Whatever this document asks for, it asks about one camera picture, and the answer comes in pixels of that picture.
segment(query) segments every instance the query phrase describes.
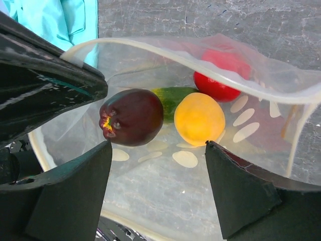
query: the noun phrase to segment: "plastic bag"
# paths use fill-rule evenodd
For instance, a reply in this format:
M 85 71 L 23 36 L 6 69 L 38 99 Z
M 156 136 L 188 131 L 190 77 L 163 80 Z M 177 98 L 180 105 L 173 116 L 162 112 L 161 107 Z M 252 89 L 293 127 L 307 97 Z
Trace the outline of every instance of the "plastic bag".
M 250 79 L 202 61 L 208 49 L 240 56 L 251 67 Z M 313 160 L 313 153 L 305 160 L 310 163 L 308 169 L 299 164 L 292 172 L 301 130 L 321 101 L 320 71 L 300 70 L 269 59 L 255 48 L 220 34 L 202 39 L 97 39 L 71 48 L 61 58 L 81 66 L 92 51 L 98 52 L 98 69 L 109 85 L 107 98 L 128 88 L 194 86 L 194 71 L 239 89 L 242 94 L 235 101 L 221 104 L 226 127 L 214 141 L 271 172 L 321 184 L 317 171 L 321 163 Z M 98 101 L 67 112 L 36 130 L 39 142 L 44 143 L 41 151 L 49 154 L 54 165 L 76 158 L 104 140 L 98 126 L 102 104 Z M 200 236 L 218 240 L 205 147 L 187 145 L 174 124 L 169 124 L 145 146 L 113 148 L 115 162 L 105 212 L 162 235 L 170 233 L 175 240 L 196 240 Z M 196 159 L 175 161 L 172 154 L 179 151 L 188 151 Z M 135 221 L 132 214 L 141 219 Z

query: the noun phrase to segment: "tomato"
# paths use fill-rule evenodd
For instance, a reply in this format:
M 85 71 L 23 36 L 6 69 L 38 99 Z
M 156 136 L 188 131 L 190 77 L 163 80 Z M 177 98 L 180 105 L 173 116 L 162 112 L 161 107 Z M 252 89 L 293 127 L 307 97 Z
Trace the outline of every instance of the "tomato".
M 238 73 L 244 79 L 249 79 L 251 67 L 241 60 L 236 53 L 221 52 L 213 49 L 207 50 L 202 60 L 211 62 L 217 67 Z M 228 87 L 218 81 L 208 78 L 198 72 L 194 73 L 194 83 L 201 93 L 207 94 L 218 102 L 230 102 L 235 100 L 240 91 Z

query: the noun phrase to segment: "floor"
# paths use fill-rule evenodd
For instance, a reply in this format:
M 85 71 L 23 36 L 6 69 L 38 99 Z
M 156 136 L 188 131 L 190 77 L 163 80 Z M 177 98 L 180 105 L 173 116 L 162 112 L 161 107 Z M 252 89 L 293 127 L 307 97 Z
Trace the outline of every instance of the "floor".
M 99 0 L 99 37 L 188 36 L 222 33 L 270 58 L 321 70 L 319 0 Z M 296 164 L 321 160 L 321 107 L 306 123 Z

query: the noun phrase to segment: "dark red apple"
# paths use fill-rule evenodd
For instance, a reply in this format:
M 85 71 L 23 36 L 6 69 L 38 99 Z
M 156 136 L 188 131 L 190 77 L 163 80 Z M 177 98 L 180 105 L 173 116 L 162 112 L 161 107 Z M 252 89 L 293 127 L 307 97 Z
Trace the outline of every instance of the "dark red apple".
M 131 147 L 154 139 L 164 121 L 161 101 L 145 89 L 129 89 L 114 95 L 101 106 L 99 114 L 104 137 Z

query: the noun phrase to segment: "black plastic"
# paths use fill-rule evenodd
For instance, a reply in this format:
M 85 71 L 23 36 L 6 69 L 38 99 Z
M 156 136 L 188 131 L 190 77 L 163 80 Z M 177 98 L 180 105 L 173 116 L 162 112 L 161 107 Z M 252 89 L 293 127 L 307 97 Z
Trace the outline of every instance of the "black plastic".
M 10 145 L 11 153 L 25 152 L 31 150 L 32 146 L 27 135 L 19 138 L 18 140 L 13 141 Z
M 48 172 L 0 185 L 1 240 L 94 240 L 111 156 L 106 141 Z
M 39 173 L 43 172 L 33 150 L 17 152 L 17 153 L 13 153 L 12 155 L 15 157 L 18 163 L 17 180 L 38 175 Z
M 0 147 L 63 112 L 107 95 L 103 75 L 0 12 Z
M 224 239 L 321 240 L 321 187 L 278 176 L 214 142 L 206 163 Z
M 110 219 L 101 217 L 98 223 L 97 241 L 146 241 L 138 232 Z
M 17 181 L 19 163 L 10 153 L 9 148 L 0 148 L 0 184 Z

